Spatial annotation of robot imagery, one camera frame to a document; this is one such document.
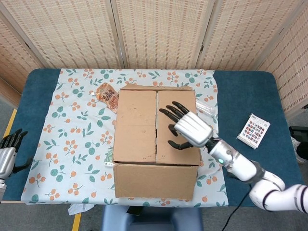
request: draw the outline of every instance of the floor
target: floor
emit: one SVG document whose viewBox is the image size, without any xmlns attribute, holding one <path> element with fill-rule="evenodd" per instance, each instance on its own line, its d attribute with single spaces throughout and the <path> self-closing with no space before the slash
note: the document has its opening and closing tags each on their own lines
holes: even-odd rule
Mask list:
<svg viewBox="0 0 308 231">
<path fill-rule="evenodd" d="M 3 136 L 13 111 L 0 101 L 0 135 Z M 308 113 L 291 121 L 294 126 L 308 127 Z M 305 183 L 308 184 L 308 163 L 300 165 Z M 74 216 L 69 216 L 69 205 L 0 205 L 1 231 L 70 231 Z M 223 228 L 234 207 L 203 208 L 203 223 L 206 231 L 219 231 Z M 82 214 L 80 231 L 99 231 L 102 222 L 103 206 L 96 205 Z M 256 207 L 241 207 L 231 218 L 226 231 L 306 231 L 308 216 L 296 211 L 267 212 Z"/>
</svg>

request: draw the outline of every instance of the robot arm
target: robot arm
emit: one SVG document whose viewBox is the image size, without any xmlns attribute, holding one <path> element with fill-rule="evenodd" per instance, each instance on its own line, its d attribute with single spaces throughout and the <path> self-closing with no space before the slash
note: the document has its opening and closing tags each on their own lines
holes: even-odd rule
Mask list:
<svg viewBox="0 0 308 231">
<path fill-rule="evenodd" d="M 17 130 L 14 134 L 4 137 L 0 142 L 0 203 L 6 190 L 5 180 L 12 174 L 17 173 L 32 163 L 32 157 L 22 166 L 15 166 L 15 160 L 18 149 L 21 145 L 23 137 L 28 132 Z"/>
<path fill-rule="evenodd" d="M 162 108 L 159 111 L 176 123 L 168 126 L 170 131 L 176 136 L 178 132 L 188 141 L 184 144 L 168 141 L 172 147 L 180 150 L 189 147 L 207 147 L 208 153 L 229 173 L 245 183 L 254 184 L 249 197 L 256 206 L 264 210 L 308 212 L 308 186 L 297 184 L 285 190 L 282 179 L 262 169 L 258 162 L 248 160 L 224 140 L 213 138 L 212 128 L 182 104 L 178 102 L 172 104 L 178 109 L 168 105 L 166 108 L 171 112 Z"/>
</svg>

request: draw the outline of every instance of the table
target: table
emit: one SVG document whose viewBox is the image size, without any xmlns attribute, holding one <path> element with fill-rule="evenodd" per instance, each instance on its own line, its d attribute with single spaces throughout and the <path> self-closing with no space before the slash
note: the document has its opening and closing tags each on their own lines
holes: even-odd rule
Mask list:
<svg viewBox="0 0 308 231">
<path fill-rule="evenodd" d="M 59 73 L 60 70 L 42 69 L 33 71 L 28 77 L 12 130 L 24 128 L 30 133 L 24 139 L 16 165 L 22 164 L 36 150 Z M 287 186 L 303 183 L 273 75 L 266 72 L 216 71 L 214 79 L 219 88 L 219 136 L 247 158 L 258 161 L 265 169 L 280 176 Z M 271 123 L 256 150 L 236 139 L 250 113 Z M 4 200 L 20 200 L 28 171 L 7 180 Z M 229 205 L 238 205 L 248 186 L 227 177 L 225 185 Z M 251 206 L 252 203 L 246 199 L 243 205 Z"/>
<path fill-rule="evenodd" d="M 196 97 L 217 106 L 213 71 L 62 69 L 51 98 L 21 200 L 27 204 L 89 203 L 165 207 L 228 204 L 221 165 L 201 149 L 203 166 L 191 201 L 116 198 L 112 160 L 116 114 L 91 93 L 103 83 L 120 90 L 127 83 L 195 88 Z M 217 120 L 200 114 L 218 133 Z"/>
</svg>

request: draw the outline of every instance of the black fingertip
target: black fingertip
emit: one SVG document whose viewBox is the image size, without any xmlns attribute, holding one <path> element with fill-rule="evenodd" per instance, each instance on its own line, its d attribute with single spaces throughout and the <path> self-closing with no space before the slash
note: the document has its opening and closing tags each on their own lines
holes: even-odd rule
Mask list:
<svg viewBox="0 0 308 231">
<path fill-rule="evenodd" d="M 0 142 L 0 148 L 3 148 L 3 147 L 4 147 L 4 144 L 5 144 L 5 142 L 7 141 L 8 137 L 9 137 L 9 135 L 7 135 L 6 137 L 4 137 L 4 138 L 1 140 L 1 142 Z"/>
<path fill-rule="evenodd" d="M 21 136 L 24 137 L 26 134 L 28 134 L 28 131 L 24 131 Z"/>
<path fill-rule="evenodd" d="M 180 118 L 178 118 L 176 115 L 172 114 L 170 111 L 160 108 L 160 112 L 164 113 L 166 116 L 168 116 L 170 119 L 172 119 L 173 122 L 177 123 Z"/>
<path fill-rule="evenodd" d="M 171 145 L 171 147 L 175 149 L 180 149 L 180 145 L 175 143 L 174 141 L 168 141 L 168 143 Z"/>
<path fill-rule="evenodd" d="M 9 135 L 8 138 L 5 140 L 5 143 L 3 144 L 3 148 L 7 148 L 9 146 L 9 143 L 11 142 L 12 135 Z"/>
<path fill-rule="evenodd" d="M 176 109 L 175 107 L 171 105 L 167 105 L 166 108 L 168 108 L 170 111 L 176 114 L 179 118 L 182 118 L 184 116 L 184 114 L 181 111 L 179 111 L 178 109 Z"/>
<path fill-rule="evenodd" d="M 15 133 L 14 133 L 14 135 L 18 135 L 20 132 L 22 132 L 22 128 L 20 128 L 20 129 L 18 129 Z"/>
<path fill-rule="evenodd" d="M 172 104 L 177 106 L 184 114 L 189 113 L 189 110 L 186 107 L 184 107 L 182 104 L 180 104 L 179 102 L 172 101 Z"/>
<path fill-rule="evenodd" d="M 172 133 L 174 136 L 178 136 L 178 133 L 177 133 L 177 131 L 175 130 L 173 124 L 169 124 L 169 125 L 168 125 L 168 128 L 169 128 L 169 130 L 171 131 L 171 133 Z"/>
</svg>

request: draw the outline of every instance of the yellow tape line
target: yellow tape line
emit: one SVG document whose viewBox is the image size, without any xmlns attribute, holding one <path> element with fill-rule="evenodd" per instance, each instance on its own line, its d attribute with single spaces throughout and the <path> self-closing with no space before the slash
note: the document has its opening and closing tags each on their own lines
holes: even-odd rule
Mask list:
<svg viewBox="0 0 308 231">
<path fill-rule="evenodd" d="M 74 218 L 72 231 L 78 231 L 79 230 L 80 219 L 81 219 L 81 213 L 77 213 L 75 215 L 75 218 Z"/>
<path fill-rule="evenodd" d="M 10 134 L 10 131 L 11 131 L 11 128 L 12 128 L 12 124 L 13 124 L 14 119 L 15 119 L 16 112 L 17 112 L 17 110 L 14 109 L 14 110 L 13 110 L 13 113 L 12 113 L 12 115 L 11 115 L 10 121 L 9 121 L 9 123 L 8 123 L 8 126 L 6 127 L 6 130 L 5 130 L 5 132 L 4 132 L 3 137 L 6 137 L 7 135 Z"/>
</svg>

